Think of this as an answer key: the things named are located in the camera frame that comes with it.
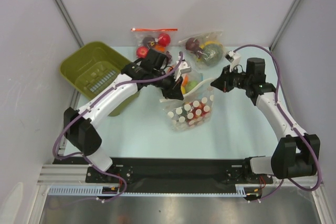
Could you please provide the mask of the polka dot strawberry bag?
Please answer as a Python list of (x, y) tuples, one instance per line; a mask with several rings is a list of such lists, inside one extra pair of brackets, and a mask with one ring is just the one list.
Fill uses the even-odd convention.
[(166, 115), (166, 121), (175, 131), (186, 131), (207, 122), (213, 111), (214, 87), (208, 78), (199, 82), (183, 100), (161, 99), (160, 104)]

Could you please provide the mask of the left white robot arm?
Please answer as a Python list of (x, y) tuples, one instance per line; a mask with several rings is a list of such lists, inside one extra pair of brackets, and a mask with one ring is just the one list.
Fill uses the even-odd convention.
[(97, 129), (110, 112), (142, 88), (154, 86), (161, 89), (167, 99), (182, 100), (182, 63), (184, 55), (179, 53), (172, 70), (164, 71), (162, 66), (167, 56), (154, 49), (145, 58), (127, 64), (115, 80), (100, 95), (78, 110), (68, 108), (64, 112), (64, 136), (88, 162), (97, 167), (97, 176), (104, 182), (115, 178), (112, 159), (102, 148), (102, 138)]

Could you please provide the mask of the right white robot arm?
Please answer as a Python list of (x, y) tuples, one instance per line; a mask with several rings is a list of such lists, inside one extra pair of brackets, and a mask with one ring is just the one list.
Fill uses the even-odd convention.
[(230, 65), (225, 66), (211, 86), (222, 92), (230, 92), (234, 88), (245, 90), (246, 96), (262, 112), (277, 137), (278, 144), (271, 157), (246, 159), (249, 165), (242, 169), (245, 181), (254, 183), (261, 174), (289, 179), (317, 173), (320, 140), (295, 123), (276, 99), (276, 88), (266, 82), (264, 59), (247, 59), (246, 70), (242, 72)]

